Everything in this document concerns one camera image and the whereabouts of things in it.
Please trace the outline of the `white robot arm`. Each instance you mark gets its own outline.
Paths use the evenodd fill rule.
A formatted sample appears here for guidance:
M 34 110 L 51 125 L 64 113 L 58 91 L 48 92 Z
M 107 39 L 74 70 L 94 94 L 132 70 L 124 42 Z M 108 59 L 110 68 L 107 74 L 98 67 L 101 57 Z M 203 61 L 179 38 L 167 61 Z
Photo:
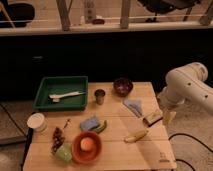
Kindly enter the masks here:
M 193 62 L 170 70 L 166 76 L 166 86 L 158 94 L 163 109 L 163 124 L 167 126 L 176 116 L 174 108 L 186 99 L 201 106 L 213 115 L 213 88 L 205 84 L 208 70 L 205 65 Z

